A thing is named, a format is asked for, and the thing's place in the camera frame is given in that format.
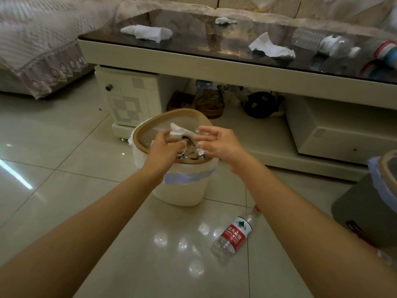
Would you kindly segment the person's left hand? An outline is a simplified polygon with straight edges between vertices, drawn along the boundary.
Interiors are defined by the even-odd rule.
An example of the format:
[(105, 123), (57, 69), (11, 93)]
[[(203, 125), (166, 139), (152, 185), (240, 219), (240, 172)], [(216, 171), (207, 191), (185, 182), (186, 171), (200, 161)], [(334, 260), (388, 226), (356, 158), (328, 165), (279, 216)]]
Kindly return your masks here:
[(177, 155), (169, 156), (161, 153), (161, 131), (159, 131), (153, 143), (151, 144), (143, 168), (145, 171), (150, 173), (151, 176), (155, 176), (156, 179), (159, 179), (161, 182), (164, 175), (168, 172), (176, 160)]

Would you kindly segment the person's right hand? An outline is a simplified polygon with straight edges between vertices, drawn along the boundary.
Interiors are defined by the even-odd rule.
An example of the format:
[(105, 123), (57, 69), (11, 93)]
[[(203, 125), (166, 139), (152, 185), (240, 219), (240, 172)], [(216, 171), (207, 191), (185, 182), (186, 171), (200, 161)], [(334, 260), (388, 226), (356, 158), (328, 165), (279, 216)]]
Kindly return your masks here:
[(224, 161), (230, 170), (237, 174), (240, 166), (249, 158), (249, 153), (241, 145), (233, 130), (219, 127), (216, 156), (208, 157)]

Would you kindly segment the person's right forearm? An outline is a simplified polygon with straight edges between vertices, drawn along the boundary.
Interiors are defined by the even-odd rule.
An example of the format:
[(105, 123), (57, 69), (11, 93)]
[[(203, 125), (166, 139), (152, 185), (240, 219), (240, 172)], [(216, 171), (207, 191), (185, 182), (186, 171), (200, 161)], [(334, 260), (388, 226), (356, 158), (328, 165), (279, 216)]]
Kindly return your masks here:
[(397, 272), (251, 155), (227, 160), (315, 298), (397, 298)]

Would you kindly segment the brown paper trash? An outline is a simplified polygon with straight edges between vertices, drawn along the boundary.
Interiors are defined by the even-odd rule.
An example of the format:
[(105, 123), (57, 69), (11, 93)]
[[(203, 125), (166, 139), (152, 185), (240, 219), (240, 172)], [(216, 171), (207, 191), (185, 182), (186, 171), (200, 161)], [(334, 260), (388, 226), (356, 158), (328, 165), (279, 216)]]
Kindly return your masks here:
[(182, 136), (181, 140), (186, 142), (186, 147), (182, 153), (177, 155), (177, 158), (182, 160), (203, 160), (206, 158), (204, 151), (188, 136)]

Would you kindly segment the translucent white bin liner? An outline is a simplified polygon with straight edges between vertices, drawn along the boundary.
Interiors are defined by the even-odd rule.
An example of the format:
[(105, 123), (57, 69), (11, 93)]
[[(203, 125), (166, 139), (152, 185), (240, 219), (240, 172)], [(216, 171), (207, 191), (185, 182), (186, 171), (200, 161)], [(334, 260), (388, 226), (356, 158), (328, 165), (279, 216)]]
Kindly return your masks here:
[[(192, 131), (198, 123), (195, 118), (181, 116), (185, 122), (185, 129)], [(170, 130), (170, 124), (176, 119), (167, 119), (160, 122), (159, 118), (148, 119), (139, 124), (132, 132), (128, 142), (133, 147), (135, 166), (141, 169), (146, 162), (148, 150), (151, 147), (157, 133), (162, 130)], [(203, 160), (182, 160), (177, 158), (170, 170), (165, 174), (162, 183), (165, 185), (190, 185), (202, 180), (207, 180), (216, 170), (218, 159), (206, 156)]]

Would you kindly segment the dark wooden box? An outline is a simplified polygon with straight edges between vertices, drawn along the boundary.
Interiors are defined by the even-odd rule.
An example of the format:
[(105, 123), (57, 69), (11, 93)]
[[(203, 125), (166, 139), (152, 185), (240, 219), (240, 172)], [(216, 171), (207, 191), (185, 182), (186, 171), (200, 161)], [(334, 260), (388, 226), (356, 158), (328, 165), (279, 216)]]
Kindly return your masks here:
[(172, 111), (177, 109), (195, 109), (195, 95), (175, 91), (169, 100), (166, 110)]

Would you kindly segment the black round object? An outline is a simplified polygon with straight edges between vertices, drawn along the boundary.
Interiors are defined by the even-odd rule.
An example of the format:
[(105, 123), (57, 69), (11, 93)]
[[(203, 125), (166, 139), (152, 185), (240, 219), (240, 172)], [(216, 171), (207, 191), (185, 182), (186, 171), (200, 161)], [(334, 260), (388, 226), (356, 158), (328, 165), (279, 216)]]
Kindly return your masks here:
[(260, 91), (248, 95), (248, 100), (243, 104), (244, 112), (256, 119), (268, 118), (279, 112), (279, 104), (273, 94)]

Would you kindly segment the white checkered table drawer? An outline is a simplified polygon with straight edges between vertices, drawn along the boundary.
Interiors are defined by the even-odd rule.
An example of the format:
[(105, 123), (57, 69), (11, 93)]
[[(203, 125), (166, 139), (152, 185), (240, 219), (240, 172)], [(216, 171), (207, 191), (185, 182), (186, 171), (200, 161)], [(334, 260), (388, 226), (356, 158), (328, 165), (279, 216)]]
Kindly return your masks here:
[[(117, 125), (136, 127), (163, 112), (158, 74), (97, 65), (95, 76)], [(106, 91), (107, 85), (113, 85), (111, 92)]]

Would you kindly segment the red label plastic bottle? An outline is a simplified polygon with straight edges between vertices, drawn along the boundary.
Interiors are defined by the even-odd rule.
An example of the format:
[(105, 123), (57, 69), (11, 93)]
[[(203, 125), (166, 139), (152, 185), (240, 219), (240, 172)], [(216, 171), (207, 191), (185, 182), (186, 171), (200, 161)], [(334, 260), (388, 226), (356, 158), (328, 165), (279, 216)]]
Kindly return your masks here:
[(214, 242), (211, 251), (225, 265), (246, 242), (261, 215), (258, 205), (238, 216)]

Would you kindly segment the flat crumpled white tissue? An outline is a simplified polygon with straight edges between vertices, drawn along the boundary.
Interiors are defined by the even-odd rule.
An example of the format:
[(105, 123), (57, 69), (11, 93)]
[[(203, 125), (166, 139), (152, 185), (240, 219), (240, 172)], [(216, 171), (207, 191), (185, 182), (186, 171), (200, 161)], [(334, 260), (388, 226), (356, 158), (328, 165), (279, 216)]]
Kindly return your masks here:
[(273, 44), (268, 32), (261, 34), (250, 45), (251, 51), (261, 51), (270, 58), (295, 59), (296, 54), (292, 49)]

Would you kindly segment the plain white table drawer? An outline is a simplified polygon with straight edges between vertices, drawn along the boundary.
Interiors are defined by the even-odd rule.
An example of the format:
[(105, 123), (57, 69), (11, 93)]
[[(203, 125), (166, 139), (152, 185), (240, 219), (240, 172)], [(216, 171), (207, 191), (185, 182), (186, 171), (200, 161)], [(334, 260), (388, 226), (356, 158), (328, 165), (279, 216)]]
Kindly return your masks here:
[(284, 109), (299, 154), (366, 165), (397, 149), (397, 110), (301, 95)]

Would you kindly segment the beige sofa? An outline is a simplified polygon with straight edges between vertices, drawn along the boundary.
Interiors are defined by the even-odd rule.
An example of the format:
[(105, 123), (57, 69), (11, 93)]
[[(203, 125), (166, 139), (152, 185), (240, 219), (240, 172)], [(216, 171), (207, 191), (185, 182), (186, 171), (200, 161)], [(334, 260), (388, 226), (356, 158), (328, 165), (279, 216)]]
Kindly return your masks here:
[(294, 19), (334, 20), (363, 26), (394, 21), (397, 0), (157, 0), (283, 15)]

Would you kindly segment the sofa with lace cover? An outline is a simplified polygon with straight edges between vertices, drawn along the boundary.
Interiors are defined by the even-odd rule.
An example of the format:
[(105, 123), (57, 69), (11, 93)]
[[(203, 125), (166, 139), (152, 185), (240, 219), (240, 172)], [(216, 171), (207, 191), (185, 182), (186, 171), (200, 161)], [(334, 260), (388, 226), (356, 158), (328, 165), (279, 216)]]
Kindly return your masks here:
[(94, 69), (77, 39), (123, 0), (0, 0), (0, 92), (44, 98)]

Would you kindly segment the grey trash bin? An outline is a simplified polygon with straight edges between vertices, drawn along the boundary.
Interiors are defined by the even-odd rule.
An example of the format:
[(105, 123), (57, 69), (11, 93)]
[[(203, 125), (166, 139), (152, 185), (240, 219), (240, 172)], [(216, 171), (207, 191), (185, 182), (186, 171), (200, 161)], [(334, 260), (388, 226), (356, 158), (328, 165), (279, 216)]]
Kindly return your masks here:
[[(397, 193), (397, 150), (380, 156), (382, 177)], [(380, 249), (397, 248), (397, 214), (380, 198), (370, 173), (339, 197), (331, 207), (333, 219)]]

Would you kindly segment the pale blue bin liner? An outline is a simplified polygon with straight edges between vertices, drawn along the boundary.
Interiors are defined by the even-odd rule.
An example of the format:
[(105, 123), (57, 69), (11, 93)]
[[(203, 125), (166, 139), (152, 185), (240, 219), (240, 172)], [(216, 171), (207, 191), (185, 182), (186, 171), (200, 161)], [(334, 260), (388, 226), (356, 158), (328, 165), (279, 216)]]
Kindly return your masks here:
[(378, 168), (379, 163), (379, 156), (368, 160), (368, 169), (373, 186), (383, 202), (397, 214), (397, 193), (392, 193), (391, 187), (386, 184), (385, 177), (381, 176), (380, 169)]

